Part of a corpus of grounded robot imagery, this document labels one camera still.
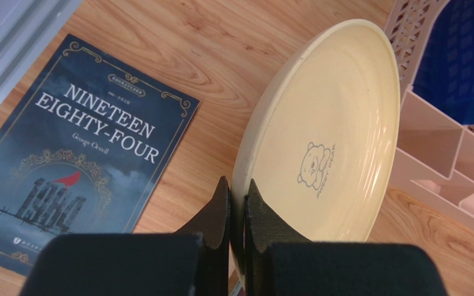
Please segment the author name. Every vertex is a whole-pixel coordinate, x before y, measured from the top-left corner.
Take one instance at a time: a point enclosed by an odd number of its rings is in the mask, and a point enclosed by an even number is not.
[[[82,144],[82,146],[84,146],[84,147],[91,146],[91,148],[96,149],[96,150],[102,152],[103,154],[109,153],[109,148],[100,147],[97,142],[91,142],[89,140],[86,140],[86,139],[80,137],[80,135],[78,133],[73,134],[73,139],[80,142]]]

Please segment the book title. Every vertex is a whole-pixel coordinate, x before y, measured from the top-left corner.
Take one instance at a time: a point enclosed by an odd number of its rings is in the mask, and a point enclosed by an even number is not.
[[[143,121],[142,119],[112,105],[99,97],[94,96],[71,83],[67,92],[64,94],[65,99],[80,104],[86,110],[82,111],[62,100],[43,92],[42,96],[36,101],[35,105],[45,109],[47,112],[56,114],[74,125],[82,127],[84,130],[92,131],[93,134],[108,137],[111,143],[119,143],[122,149],[132,151],[136,156],[142,157],[151,163],[155,163],[155,157],[159,155],[159,151],[147,145],[145,142],[136,139],[135,136],[141,136],[147,141],[155,130],[155,126]],[[111,123],[124,126],[129,130],[130,134],[115,128],[111,133],[110,129],[106,129]]]

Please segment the book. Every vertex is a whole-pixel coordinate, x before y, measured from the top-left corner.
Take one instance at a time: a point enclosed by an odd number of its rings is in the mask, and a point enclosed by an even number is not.
[[[0,266],[131,232],[199,101],[68,35],[0,129]]]

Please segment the pink organizer tray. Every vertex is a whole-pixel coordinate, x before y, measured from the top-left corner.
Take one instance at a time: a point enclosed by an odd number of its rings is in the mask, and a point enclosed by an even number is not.
[[[389,186],[474,231],[474,133],[414,93],[430,31],[449,0],[396,0],[385,26],[402,93]]]

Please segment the wooden table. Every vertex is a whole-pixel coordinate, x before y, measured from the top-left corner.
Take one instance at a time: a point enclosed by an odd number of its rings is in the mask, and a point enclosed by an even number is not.
[[[247,121],[288,57],[347,19],[385,24],[393,0],[84,0],[0,106],[0,126],[67,33],[197,97],[202,105],[135,232],[171,232],[231,178]],[[371,241],[423,247],[451,295],[474,295],[474,234],[416,200],[389,191]],[[24,278],[0,268],[0,295]]]

